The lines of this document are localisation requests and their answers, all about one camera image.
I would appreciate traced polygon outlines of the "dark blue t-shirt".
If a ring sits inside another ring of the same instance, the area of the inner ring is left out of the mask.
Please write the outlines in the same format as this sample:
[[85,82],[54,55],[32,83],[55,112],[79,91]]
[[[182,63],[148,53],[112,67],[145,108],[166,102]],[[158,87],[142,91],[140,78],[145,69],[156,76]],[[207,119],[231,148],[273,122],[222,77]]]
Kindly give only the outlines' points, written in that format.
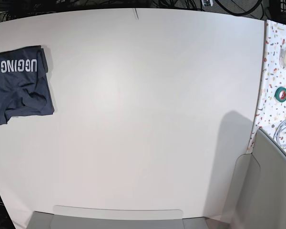
[[0,125],[15,116],[54,113],[47,72],[40,45],[0,53]]

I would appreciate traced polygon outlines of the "grey panel at bottom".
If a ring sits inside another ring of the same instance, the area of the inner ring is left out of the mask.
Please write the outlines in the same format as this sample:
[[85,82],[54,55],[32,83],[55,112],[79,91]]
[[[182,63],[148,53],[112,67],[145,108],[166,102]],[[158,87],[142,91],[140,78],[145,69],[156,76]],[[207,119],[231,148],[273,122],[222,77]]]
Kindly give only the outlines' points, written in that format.
[[56,205],[53,213],[35,211],[29,229],[206,229],[205,218],[183,218],[179,209],[112,210]]

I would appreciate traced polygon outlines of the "grey panel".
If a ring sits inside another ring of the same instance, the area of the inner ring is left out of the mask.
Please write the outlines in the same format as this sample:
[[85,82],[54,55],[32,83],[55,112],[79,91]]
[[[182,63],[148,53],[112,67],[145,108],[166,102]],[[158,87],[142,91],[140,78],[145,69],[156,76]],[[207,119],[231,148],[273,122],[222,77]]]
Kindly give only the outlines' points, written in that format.
[[56,205],[53,213],[35,211],[29,229],[206,229],[205,218],[183,218],[179,209],[112,210]]
[[263,129],[236,161],[221,219],[230,229],[286,229],[286,153]]

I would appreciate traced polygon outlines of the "terrazzo patterned side surface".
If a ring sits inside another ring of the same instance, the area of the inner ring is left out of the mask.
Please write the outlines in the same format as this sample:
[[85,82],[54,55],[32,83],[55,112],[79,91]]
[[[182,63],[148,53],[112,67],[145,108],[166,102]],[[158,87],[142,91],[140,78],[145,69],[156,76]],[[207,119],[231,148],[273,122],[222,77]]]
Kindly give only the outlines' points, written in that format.
[[280,49],[284,42],[286,25],[267,20],[261,82],[248,153],[253,151],[256,132],[260,128],[286,153],[286,101],[280,103],[275,99],[277,88],[286,88],[286,69],[279,63]]

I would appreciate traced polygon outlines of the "green tape roll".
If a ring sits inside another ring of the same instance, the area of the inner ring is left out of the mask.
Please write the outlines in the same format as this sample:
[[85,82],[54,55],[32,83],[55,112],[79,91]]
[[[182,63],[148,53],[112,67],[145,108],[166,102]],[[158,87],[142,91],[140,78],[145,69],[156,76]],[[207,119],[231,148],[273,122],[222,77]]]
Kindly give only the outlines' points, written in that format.
[[275,99],[280,103],[286,101],[286,88],[278,87],[275,92]]

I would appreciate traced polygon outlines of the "grey panel at right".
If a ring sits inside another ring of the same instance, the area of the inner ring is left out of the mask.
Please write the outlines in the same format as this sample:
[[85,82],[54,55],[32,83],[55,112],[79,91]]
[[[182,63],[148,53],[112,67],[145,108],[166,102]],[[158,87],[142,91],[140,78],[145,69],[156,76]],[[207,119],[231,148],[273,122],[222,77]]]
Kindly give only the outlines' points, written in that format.
[[286,229],[286,153],[263,129],[236,161],[221,219],[230,229]]

